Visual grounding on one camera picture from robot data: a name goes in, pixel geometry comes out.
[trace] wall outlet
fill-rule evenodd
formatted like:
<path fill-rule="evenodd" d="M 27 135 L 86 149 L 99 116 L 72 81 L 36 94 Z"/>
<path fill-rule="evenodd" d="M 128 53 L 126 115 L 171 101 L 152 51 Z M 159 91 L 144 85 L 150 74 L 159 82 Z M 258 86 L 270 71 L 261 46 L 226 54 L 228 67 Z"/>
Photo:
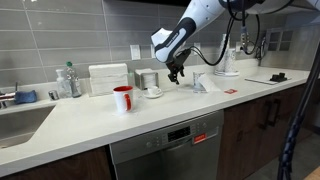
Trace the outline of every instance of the wall outlet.
<path fill-rule="evenodd" d="M 132 60 L 141 59 L 140 46 L 139 45 L 130 45 L 130 50 L 131 50 L 131 59 Z"/>
<path fill-rule="evenodd" d="M 200 43 L 194 43 L 194 46 L 197 47 L 201 51 Z"/>
<path fill-rule="evenodd" d="M 156 54 L 154 52 L 154 45 L 153 44 L 150 45 L 150 49 L 151 49 L 151 58 L 156 58 Z"/>
<path fill-rule="evenodd" d="M 241 42 L 236 42 L 236 52 L 240 52 L 241 51 Z"/>

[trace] dishwasher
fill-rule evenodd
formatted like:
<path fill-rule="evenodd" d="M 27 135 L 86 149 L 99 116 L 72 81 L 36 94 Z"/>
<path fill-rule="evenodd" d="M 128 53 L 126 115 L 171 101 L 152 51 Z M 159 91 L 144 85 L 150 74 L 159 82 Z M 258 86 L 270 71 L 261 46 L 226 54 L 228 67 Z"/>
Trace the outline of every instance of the dishwasher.
<path fill-rule="evenodd" d="M 110 144 L 116 180 L 213 180 L 223 111 Z"/>

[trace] white countertop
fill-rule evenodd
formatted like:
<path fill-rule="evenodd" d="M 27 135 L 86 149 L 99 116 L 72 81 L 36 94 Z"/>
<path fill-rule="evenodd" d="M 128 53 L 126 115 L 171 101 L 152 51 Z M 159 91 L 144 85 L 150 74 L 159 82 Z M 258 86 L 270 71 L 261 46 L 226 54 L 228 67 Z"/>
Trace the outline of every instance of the white countertop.
<path fill-rule="evenodd" d="M 244 80 L 254 75 L 270 74 L 271 77 L 279 72 L 292 79 L 276 85 Z M 88 97 L 84 94 L 77 99 L 24 105 L 24 110 L 28 110 L 31 106 L 56 104 L 28 142 L 0 149 L 0 177 L 303 84 L 308 74 L 307 71 L 254 67 L 242 70 L 238 77 L 209 75 L 221 90 L 238 90 L 234 94 L 223 91 L 196 94 L 171 86 L 163 89 L 162 97 L 146 99 L 137 90 L 135 109 L 125 115 L 116 113 L 113 95 Z"/>

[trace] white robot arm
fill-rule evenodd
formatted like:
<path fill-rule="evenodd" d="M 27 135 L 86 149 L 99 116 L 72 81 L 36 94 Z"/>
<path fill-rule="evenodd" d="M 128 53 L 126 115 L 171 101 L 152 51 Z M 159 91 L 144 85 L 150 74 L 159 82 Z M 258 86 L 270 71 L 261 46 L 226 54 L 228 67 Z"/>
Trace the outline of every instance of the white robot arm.
<path fill-rule="evenodd" d="M 308 0 L 316 8 L 320 8 L 320 0 Z M 158 61 L 166 63 L 170 70 L 169 79 L 179 84 L 177 74 L 183 75 L 183 63 L 188 58 L 190 50 L 180 51 L 185 41 L 198 32 L 225 9 L 232 12 L 246 12 L 248 14 L 265 14 L 281 10 L 291 4 L 293 0 L 191 0 L 177 26 L 168 31 L 158 29 L 151 36 L 155 46 L 155 56 Z M 243 49 L 247 46 L 246 27 L 241 28 Z"/>

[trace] dish soap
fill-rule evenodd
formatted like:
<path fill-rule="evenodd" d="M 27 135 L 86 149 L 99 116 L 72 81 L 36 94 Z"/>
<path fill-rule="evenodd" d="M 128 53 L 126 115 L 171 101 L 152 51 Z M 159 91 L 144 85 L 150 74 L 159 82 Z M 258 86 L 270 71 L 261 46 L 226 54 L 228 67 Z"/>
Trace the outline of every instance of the dish soap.
<path fill-rule="evenodd" d="M 67 79 L 69 80 L 72 97 L 80 97 L 81 96 L 81 89 L 80 89 L 80 82 L 77 76 L 76 70 L 72 67 L 72 63 L 68 61 L 67 63 Z"/>
<path fill-rule="evenodd" d="M 71 86 L 70 86 L 69 80 L 65 78 L 65 71 L 63 69 L 57 69 L 56 72 L 58 75 L 57 84 L 58 84 L 59 97 L 71 98 L 72 97 Z"/>

